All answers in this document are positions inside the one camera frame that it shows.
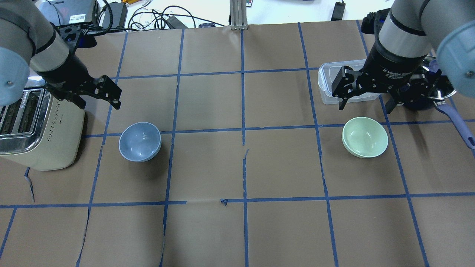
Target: blue bowl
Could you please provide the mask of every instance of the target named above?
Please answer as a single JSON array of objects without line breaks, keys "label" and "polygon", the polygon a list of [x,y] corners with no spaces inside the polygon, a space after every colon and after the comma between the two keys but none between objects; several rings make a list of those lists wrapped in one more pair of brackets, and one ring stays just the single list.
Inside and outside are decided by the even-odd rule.
[{"label": "blue bowl", "polygon": [[130,125],[120,136],[119,151],[127,160],[145,162],[157,155],[162,146],[160,131],[151,123]]}]

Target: power adapter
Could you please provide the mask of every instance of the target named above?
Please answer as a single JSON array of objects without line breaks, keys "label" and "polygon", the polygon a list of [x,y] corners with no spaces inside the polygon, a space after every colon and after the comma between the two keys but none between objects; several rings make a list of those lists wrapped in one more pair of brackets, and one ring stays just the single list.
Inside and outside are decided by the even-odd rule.
[{"label": "power adapter", "polygon": [[336,2],[335,7],[333,8],[333,14],[332,14],[332,19],[331,21],[334,20],[342,20],[343,19],[343,12],[345,12],[345,3],[342,1]]},{"label": "power adapter", "polygon": [[170,29],[188,29],[183,22],[181,22],[177,17],[175,16],[170,16],[167,20],[166,23]]},{"label": "power adapter", "polygon": [[[112,28],[110,32],[121,32],[124,31],[123,29],[114,29],[117,27],[124,28],[125,25],[125,18],[127,17],[127,7],[125,3],[110,3],[109,6],[112,10]],[[111,17],[109,15],[109,10],[106,8],[104,10],[104,19],[102,20],[101,26],[103,28],[107,28],[109,26],[109,22],[111,21]]]}]

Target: bowl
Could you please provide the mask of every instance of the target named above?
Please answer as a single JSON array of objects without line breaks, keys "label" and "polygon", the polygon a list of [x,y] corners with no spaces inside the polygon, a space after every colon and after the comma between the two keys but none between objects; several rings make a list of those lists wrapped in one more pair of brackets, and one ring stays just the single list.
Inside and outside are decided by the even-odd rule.
[{"label": "bowl", "polygon": [[343,127],[342,141],[346,150],[359,158],[377,157],[388,147],[388,134],[377,121],[356,117]]},{"label": "bowl", "polygon": [[127,160],[145,162],[157,155],[162,146],[158,128],[147,122],[130,125],[120,136],[119,151]]}]

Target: purple handle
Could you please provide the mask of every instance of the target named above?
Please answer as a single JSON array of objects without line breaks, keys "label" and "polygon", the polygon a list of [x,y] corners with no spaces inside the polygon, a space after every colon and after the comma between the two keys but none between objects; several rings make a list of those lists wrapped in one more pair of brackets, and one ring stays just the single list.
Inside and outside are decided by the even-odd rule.
[{"label": "purple handle", "polygon": [[436,103],[436,109],[449,117],[468,148],[475,149],[475,136],[472,134],[472,131],[470,131],[457,110],[455,110],[451,105],[445,103]]}]

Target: toaster slot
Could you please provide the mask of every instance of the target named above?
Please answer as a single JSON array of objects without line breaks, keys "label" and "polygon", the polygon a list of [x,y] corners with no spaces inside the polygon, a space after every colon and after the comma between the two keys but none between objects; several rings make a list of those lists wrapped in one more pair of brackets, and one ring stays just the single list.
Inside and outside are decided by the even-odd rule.
[{"label": "toaster slot", "polygon": [[40,95],[40,91],[30,92],[28,94],[28,98],[26,100],[25,108],[23,111],[23,116],[21,118],[20,125],[18,128],[18,133],[28,133],[31,131]]},{"label": "toaster slot", "polygon": [[15,121],[17,119],[18,111],[20,110],[21,101],[22,99],[7,106],[7,111],[4,114],[4,118],[2,118],[3,123],[1,125],[0,135],[12,133],[13,126],[15,125]]}]

